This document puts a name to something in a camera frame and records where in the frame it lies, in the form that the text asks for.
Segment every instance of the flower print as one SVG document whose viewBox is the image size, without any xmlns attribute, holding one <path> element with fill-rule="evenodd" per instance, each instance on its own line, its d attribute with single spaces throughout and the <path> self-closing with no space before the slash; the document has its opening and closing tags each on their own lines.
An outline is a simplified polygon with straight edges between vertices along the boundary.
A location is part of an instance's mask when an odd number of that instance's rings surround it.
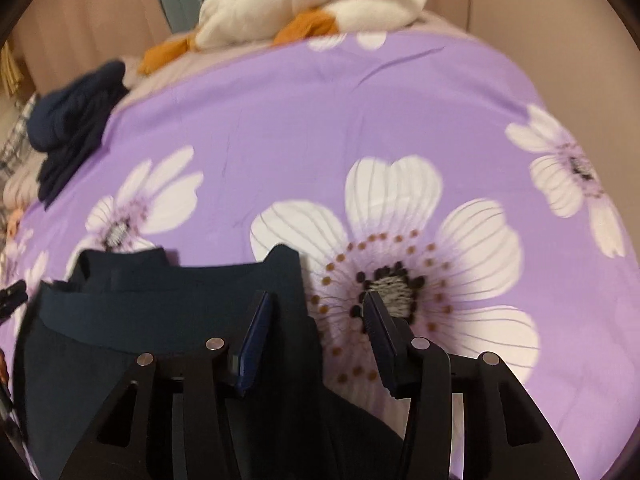
<svg viewBox="0 0 640 480">
<path fill-rule="evenodd" d="M 129 253 L 152 248 L 145 236 L 186 222 L 196 209 L 196 190 L 203 181 L 200 171 L 179 176 L 192 158 L 193 148 L 185 146 L 153 169 L 151 160 L 144 160 L 129 173 L 115 198 L 101 198 L 86 220 L 86 236 L 69 257 L 67 275 L 85 249 Z"/>
<path fill-rule="evenodd" d="M 7 288 L 13 285 L 18 280 L 22 279 L 22 276 L 18 272 L 18 265 L 20 264 L 20 258 L 27 249 L 28 241 L 33 237 L 33 229 L 29 229 L 24 232 L 24 235 L 19 241 L 11 240 L 7 243 L 2 253 L 2 259 L 0 262 L 0 288 Z M 27 295 L 31 298 L 40 285 L 40 281 L 44 276 L 49 263 L 49 253 L 47 251 L 41 251 L 36 258 L 35 263 L 31 269 L 27 269 L 24 273 L 24 281 L 27 285 Z M 26 310 L 26 304 L 19 306 L 14 310 L 12 318 L 14 320 L 14 335 L 17 336 L 24 318 Z"/>
<path fill-rule="evenodd" d="M 41 251 L 36 258 L 33 267 L 24 271 L 24 281 L 27 284 L 27 296 L 29 297 L 29 299 L 33 298 L 38 291 L 40 282 L 49 281 L 48 278 L 44 278 L 48 263 L 49 253 L 47 251 Z M 12 316 L 14 318 L 14 335 L 16 337 L 18 336 L 18 332 L 20 332 L 20 327 L 22 325 L 22 320 L 24 319 L 26 310 L 27 304 L 22 304 L 15 309 Z"/>
<path fill-rule="evenodd" d="M 506 135 L 527 152 L 547 153 L 529 167 L 533 184 L 561 218 L 575 215 L 586 204 L 591 233 L 602 253 L 609 258 L 625 256 L 618 213 L 593 165 L 558 120 L 536 105 L 527 109 L 529 124 L 512 123 Z"/>
<path fill-rule="evenodd" d="M 24 232 L 19 240 L 9 240 L 0 256 L 0 287 L 7 288 L 20 280 L 18 264 L 27 250 L 28 241 L 33 237 L 33 229 Z"/>
<path fill-rule="evenodd" d="M 437 230 L 429 228 L 441 194 L 440 174 L 419 156 L 391 165 L 364 158 L 346 179 L 347 226 L 322 205 L 288 201 L 271 205 L 251 227 L 257 260 L 279 243 L 301 254 L 327 386 L 400 434 L 408 402 L 393 400 L 379 380 L 362 322 L 367 290 L 377 291 L 415 335 L 463 356 L 494 351 L 520 381 L 538 358 L 538 334 L 525 312 L 468 303 L 500 296 L 518 281 L 523 255 L 517 233 L 501 206 L 487 199 L 467 202 Z"/>
<path fill-rule="evenodd" d="M 386 41 L 386 32 L 358 32 L 356 41 L 365 50 L 377 50 Z M 346 34 L 335 34 L 334 36 L 318 36 L 307 41 L 307 45 L 311 50 L 322 52 L 323 50 L 332 49 L 340 45 Z"/>
</svg>

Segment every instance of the plaid fabric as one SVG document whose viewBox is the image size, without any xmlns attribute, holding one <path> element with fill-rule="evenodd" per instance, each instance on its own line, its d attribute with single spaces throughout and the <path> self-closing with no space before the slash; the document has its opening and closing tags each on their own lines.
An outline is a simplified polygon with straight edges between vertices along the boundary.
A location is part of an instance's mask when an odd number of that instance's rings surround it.
<svg viewBox="0 0 640 480">
<path fill-rule="evenodd" d="M 4 189 L 6 181 L 15 173 L 15 170 L 25 163 L 33 151 L 27 137 L 27 120 L 37 101 L 37 95 L 33 94 L 24 105 L 20 117 L 0 150 L 0 188 L 2 189 Z"/>
<path fill-rule="evenodd" d="M 25 163 L 33 151 L 27 136 L 27 120 L 37 101 L 38 96 L 33 94 L 22 108 L 4 146 L 0 148 L 0 251 L 4 251 L 6 245 L 6 224 L 11 214 L 11 211 L 2 204 L 2 191 L 7 181 Z"/>
</svg>

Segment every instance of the folded clothes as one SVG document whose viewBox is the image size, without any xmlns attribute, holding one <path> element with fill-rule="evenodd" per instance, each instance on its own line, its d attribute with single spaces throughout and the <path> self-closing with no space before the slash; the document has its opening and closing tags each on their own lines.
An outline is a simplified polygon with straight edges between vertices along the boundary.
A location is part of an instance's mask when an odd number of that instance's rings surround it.
<svg viewBox="0 0 640 480">
<path fill-rule="evenodd" d="M 47 153 L 38 176 L 45 208 L 100 146 L 113 107 L 128 92 L 122 84 L 125 70 L 122 61 L 110 61 L 34 107 L 27 131 L 34 149 Z"/>
<path fill-rule="evenodd" d="M 137 355 L 174 355 L 227 338 L 256 290 L 276 301 L 257 382 L 243 399 L 227 401 L 242 478 L 392 478 L 402 440 L 322 385 L 300 256 L 285 246 L 261 263 L 199 268 L 170 266 L 162 249 L 85 251 L 68 282 L 43 283 L 14 360 L 15 405 L 42 478 L 59 478 Z"/>
</svg>

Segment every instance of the black bracket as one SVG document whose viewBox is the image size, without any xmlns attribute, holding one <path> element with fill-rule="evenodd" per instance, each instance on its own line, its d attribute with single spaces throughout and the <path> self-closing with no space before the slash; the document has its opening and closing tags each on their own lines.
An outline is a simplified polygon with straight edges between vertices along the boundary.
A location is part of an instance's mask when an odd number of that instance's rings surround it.
<svg viewBox="0 0 640 480">
<path fill-rule="evenodd" d="M 447 354 L 415 337 L 368 292 L 364 322 L 380 378 L 396 399 L 412 400 L 396 480 L 449 478 L 452 393 L 462 393 L 464 480 L 578 480 L 556 434 L 500 357 Z"/>
<path fill-rule="evenodd" d="M 0 290 L 0 325 L 5 323 L 15 309 L 26 303 L 28 299 L 27 284 L 24 280 Z"/>
<path fill-rule="evenodd" d="M 139 355 L 60 479 L 151 480 L 152 470 L 163 474 L 169 467 L 189 480 L 239 480 L 225 399 L 244 396 L 254 384 L 272 309 L 270 295 L 258 292 L 238 336 L 210 338 L 180 356 Z M 181 398 L 177 431 L 171 415 L 175 394 Z M 172 458 L 175 442 L 168 435 L 181 441 L 182 452 Z"/>
</svg>

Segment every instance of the purple bedsheet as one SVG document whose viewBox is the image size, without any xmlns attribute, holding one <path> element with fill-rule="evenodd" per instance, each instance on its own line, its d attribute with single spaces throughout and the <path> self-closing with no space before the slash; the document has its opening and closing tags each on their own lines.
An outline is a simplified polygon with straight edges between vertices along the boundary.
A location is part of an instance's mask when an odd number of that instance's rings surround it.
<svg viewBox="0 0 640 480">
<path fill-rule="evenodd" d="M 5 283 L 63 278 L 85 247 L 205 266 L 284 242 L 304 254 L 327 385 L 397 431 L 406 404 L 375 373 L 366 289 L 450 352 L 498 352 L 583 480 L 638 423 L 631 243 L 573 137 L 492 49 L 416 32 L 294 44 L 121 110 L 103 143 L 27 212 Z M 20 314 L 0 329 L 10 363 Z"/>
</svg>

